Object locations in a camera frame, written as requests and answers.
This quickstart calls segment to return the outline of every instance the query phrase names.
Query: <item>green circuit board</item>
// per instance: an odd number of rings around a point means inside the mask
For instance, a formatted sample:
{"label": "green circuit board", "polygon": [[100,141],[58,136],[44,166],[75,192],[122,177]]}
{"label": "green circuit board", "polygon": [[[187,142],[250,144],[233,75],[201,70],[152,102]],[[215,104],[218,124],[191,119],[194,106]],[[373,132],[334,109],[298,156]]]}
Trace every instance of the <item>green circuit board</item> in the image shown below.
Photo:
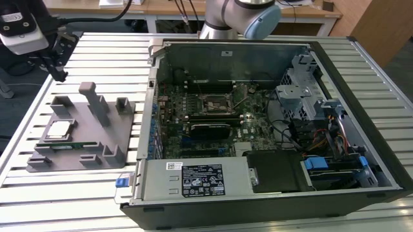
{"label": "green circuit board", "polygon": [[[221,157],[235,156],[234,143],[250,142],[257,150],[275,149],[275,138],[266,120],[265,106],[269,90],[250,84],[237,84],[230,94],[189,94],[182,87],[161,86],[161,131],[163,135],[163,158],[182,158],[182,151],[219,150]],[[226,99],[223,106],[206,106],[205,100]],[[231,127],[225,140],[191,141],[187,115],[205,115],[209,110],[243,116],[239,127]]]}

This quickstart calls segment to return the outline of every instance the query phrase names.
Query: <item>blue latch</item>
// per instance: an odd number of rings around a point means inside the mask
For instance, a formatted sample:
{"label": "blue latch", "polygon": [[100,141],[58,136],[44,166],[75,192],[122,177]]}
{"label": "blue latch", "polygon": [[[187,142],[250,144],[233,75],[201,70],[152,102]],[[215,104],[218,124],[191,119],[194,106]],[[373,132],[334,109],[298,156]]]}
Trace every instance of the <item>blue latch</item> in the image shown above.
{"label": "blue latch", "polygon": [[304,164],[308,170],[329,168],[328,162],[325,161],[324,157],[310,157],[304,161]]}
{"label": "blue latch", "polygon": [[368,159],[366,159],[364,156],[358,157],[358,160],[360,160],[361,165],[362,165],[364,167],[365,167],[365,166],[369,166]]}
{"label": "blue latch", "polygon": [[116,188],[127,188],[130,186],[128,178],[118,178],[115,183]]}

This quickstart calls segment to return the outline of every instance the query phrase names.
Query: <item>slotted aluminum surface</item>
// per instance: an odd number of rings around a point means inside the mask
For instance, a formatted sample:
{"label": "slotted aluminum surface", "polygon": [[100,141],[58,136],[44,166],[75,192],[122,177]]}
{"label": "slotted aluminum surface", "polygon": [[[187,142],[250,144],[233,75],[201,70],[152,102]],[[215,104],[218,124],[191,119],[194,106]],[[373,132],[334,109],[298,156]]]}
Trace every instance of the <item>slotted aluminum surface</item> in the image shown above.
{"label": "slotted aluminum surface", "polygon": [[[67,81],[47,79],[13,139],[0,159],[0,232],[1,231],[106,231],[139,232],[139,226],[114,202],[115,179],[135,170],[139,123],[150,66],[151,38],[194,38],[177,34],[86,33],[66,70]],[[377,128],[413,175],[413,111],[400,90],[356,43],[332,37],[271,37],[269,39],[320,41]],[[94,81],[107,101],[128,97],[136,102],[127,166],[123,169],[28,173],[26,163],[51,118],[54,96],[76,93],[79,83]],[[337,218],[313,218],[179,231],[413,231],[413,198],[380,203]]]}

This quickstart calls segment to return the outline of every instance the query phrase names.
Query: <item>wooden desk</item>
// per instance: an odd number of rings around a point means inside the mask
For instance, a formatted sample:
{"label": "wooden desk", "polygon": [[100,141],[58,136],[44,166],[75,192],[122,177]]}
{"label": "wooden desk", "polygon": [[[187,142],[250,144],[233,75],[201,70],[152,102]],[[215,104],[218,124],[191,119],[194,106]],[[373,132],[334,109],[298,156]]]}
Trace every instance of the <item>wooden desk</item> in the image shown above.
{"label": "wooden desk", "polygon": [[[99,0],[43,0],[51,13],[60,14],[62,17],[114,17],[122,12],[122,8],[100,9]],[[205,20],[206,4],[195,2],[194,7],[199,20]],[[321,5],[322,0],[316,0],[316,5]],[[194,11],[187,0],[183,0],[189,19],[195,20]],[[282,9],[282,23],[321,24],[317,35],[328,36],[337,19],[342,17],[341,12],[318,10],[310,6],[295,7],[297,19],[293,8]],[[150,33],[156,33],[156,20],[181,20],[181,14],[174,1],[146,0],[143,5],[132,5],[123,19],[144,19]]]}
{"label": "wooden desk", "polygon": [[[115,14],[123,8],[99,8],[99,0],[43,0],[47,9],[52,14]],[[148,0],[143,5],[131,5],[128,14],[144,14],[148,7]]]}
{"label": "wooden desk", "polygon": [[[206,15],[206,4],[205,2],[197,2],[201,0],[193,0],[195,11],[198,15]],[[183,0],[186,11],[189,15],[194,15],[194,11],[189,0]],[[316,0],[314,5],[321,6],[322,0]],[[179,11],[175,2],[171,0],[150,0],[147,7],[147,14],[154,15],[179,15]],[[318,10],[310,6],[295,7],[295,14],[300,18],[341,18],[341,12],[334,9],[334,12]],[[293,8],[282,9],[282,17],[294,18]]]}

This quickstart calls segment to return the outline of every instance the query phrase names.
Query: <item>power supply label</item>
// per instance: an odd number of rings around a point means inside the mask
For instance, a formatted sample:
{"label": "power supply label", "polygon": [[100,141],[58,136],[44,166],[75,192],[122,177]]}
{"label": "power supply label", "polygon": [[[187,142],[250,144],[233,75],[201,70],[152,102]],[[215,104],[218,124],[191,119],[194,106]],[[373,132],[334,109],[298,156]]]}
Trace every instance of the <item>power supply label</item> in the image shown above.
{"label": "power supply label", "polygon": [[182,166],[183,197],[223,196],[225,176],[221,164]]}

